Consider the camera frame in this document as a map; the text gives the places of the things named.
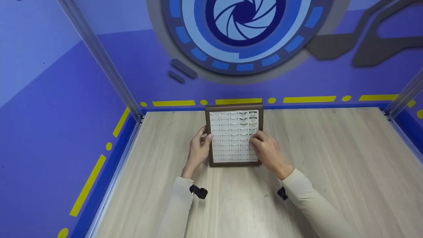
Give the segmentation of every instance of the ring display tray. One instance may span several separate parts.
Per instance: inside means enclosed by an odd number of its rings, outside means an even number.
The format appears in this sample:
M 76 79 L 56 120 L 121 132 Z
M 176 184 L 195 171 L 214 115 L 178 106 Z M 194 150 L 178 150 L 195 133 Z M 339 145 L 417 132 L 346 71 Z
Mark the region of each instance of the ring display tray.
M 261 165 L 249 139 L 263 130 L 263 104 L 216 105 L 205 110 L 207 133 L 213 134 L 211 167 Z

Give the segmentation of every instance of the long sleeve shirt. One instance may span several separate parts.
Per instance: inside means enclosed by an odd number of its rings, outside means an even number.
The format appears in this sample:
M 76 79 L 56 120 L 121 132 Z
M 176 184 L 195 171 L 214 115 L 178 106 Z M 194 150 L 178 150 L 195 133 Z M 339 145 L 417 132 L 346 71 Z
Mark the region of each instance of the long sleeve shirt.
M 194 183 L 191 179 L 177 177 L 172 188 L 172 195 L 157 238 L 183 238 L 187 227 L 188 213 L 193 194 L 189 188 Z M 319 193 L 310 180 L 295 169 L 282 180 L 289 199 L 304 213 L 320 238 L 359 238 L 357 229 Z

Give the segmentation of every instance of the black wrist strap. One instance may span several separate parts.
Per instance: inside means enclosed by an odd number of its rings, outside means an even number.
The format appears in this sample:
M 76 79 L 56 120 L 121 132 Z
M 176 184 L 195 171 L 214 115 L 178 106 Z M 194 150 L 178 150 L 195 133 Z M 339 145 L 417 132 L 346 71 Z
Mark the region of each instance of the black wrist strap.
M 199 188 L 195 186 L 195 184 L 191 185 L 190 192 L 197 195 L 199 199 L 205 199 L 208 194 L 208 191 L 205 188 Z
M 286 191 L 284 187 L 281 187 L 278 191 L 277 194 L 285 201 L 288 199 L 288 195 L 286 195 Z

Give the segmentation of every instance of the circular logo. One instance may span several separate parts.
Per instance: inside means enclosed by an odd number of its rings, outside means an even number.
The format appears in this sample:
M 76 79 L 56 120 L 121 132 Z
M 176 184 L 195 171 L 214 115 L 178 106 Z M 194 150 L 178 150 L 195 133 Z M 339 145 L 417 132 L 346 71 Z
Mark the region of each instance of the circular logo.
M 256 44 L 279 25 L 286 0 L 241 1 L 209 0 L 206 21 L 221 42 L 233 46 Z
M 227 75 L 270 69 L 319 31 L 332 0 L 162 0 L 178 47 L 198 65 Z

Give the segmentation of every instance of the hand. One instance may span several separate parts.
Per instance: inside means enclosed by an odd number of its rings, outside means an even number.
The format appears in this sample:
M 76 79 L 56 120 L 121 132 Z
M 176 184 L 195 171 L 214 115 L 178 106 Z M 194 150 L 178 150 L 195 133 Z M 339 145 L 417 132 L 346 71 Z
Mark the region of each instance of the hand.
M 182 170 L 181 177 L 191 178 L 197 168 L 207 159 L 209 156 L 210 143 L 212 142 L 213 135 L 209 134 L 205 141 L 201 142 L 204 137 L 204 131 L 206 126 L 203 126 L 197 134 L 192 138 L 190 143 L 190 153 L 188 154 L 188 160 Z
M 294 167 L 279 149 L 276 141 L 262 131 L 257 131 L 251 138 L 257 158 L 280 180 L 286 179 L 294 171 Z

